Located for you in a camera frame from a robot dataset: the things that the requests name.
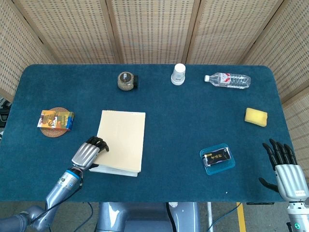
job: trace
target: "white cup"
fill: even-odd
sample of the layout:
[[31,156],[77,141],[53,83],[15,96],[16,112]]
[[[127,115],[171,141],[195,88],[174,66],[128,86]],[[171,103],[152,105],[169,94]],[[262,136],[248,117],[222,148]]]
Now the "white cup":
[[176,64],[173,74],[170,77],[170,80],[174,85],[180,86],[185,80],[185,65],[184,64]]

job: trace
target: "sponge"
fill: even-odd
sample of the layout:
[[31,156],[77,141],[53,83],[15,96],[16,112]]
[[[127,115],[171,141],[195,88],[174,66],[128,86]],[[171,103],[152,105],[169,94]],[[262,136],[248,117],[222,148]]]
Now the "sponge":
[[265,127],[267,125],[267,113],[260,110],[247,108],[245,122],[251,122],[258,126]]

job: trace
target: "beige notebook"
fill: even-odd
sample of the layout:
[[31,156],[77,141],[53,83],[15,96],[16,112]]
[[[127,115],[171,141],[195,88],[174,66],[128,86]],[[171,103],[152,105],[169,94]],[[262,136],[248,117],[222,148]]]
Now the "beige notebook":
[[103,110],[98,137],[110,151],[102,152],[92,172],[137,176],[141,171],[145,113]]

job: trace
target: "round coaster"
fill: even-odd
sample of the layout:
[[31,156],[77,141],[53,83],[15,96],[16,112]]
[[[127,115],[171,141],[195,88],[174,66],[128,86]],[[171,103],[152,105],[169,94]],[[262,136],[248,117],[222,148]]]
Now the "round coaster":
[[[62,108],[62,107],[56,107],[50,110],[61,111],[61,112],[68,111],[67,109]],[[67,132],[66,130],[53,130],[53,129],[47,129],[47,128],[41,128],[41,131],[45,136],[50,137],[50,138],[59,137],[63,135],[65,132]]]

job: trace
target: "cable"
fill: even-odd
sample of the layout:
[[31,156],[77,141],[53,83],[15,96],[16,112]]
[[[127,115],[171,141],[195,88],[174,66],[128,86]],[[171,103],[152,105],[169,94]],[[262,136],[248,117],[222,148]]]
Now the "cable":
[[87,202],[87,203],[88,203],[88,205],[89,205],[90,208],[91,208],[91,215],[86,219],[86,221],[84,221],[79,227],[77,227],[77,228],[74,230],[74,232],[78,231],[83,225],[85,225],[85,224],[92,218],[92,215],[93,215],[93,208],[92,208],[92,205],[91,205],[89,202]]
[[239,203],[239,205],[237,205],[234,209],[230,210],[229,212],[227,212],[226,214],[224,214],[223,216],[219,217],[217,220],[215,220],[211,226],[209,226],[209,228],[207,229],[207,232],[210,231],[210,229],[217,224],[221,219],[225,218],[226,216],[228,216],[229,214],[231,214],[232,212],[234,212],[242,203]]
[[173,232],[177,232],[176,225],[175,225],[175,222],[174,222],[174,218],[173,218],[172,213],[170,212],[170,209],[169,209],[169,203],[166,202],[165,205],[166,205],[166,210],[168,212],[169,220],[172,224]]
[[96,223],[95,230],[93,232],[97,232],[98,223]]
[[83,178],[81,178],[81,182],[79,184],[79,187],[72,193],[69,197],[63,199],[62,201],[59,201],[57,204],[54,206],[50,207],[49,209],[45,210],[43,213],[41,213],[39,216],[37,216],[34,220],[31,221],[30,225],[33,224],[36,220],[38,220],[40,217],[42,217],[44,214],[46,214],[48,211],[52,210],[53,208],[57,207],[58,205],[64,203],[67,199],[69,199],[71,196],[73,196],[75,193],[77,193],[79,190],[82,189],[83,186]]
[[1,122],[7,122],[8,120],[3,121],[3,120],[2,120],[2,117],[1,117],[1,115],[0,115],[0,121],[1,121]]

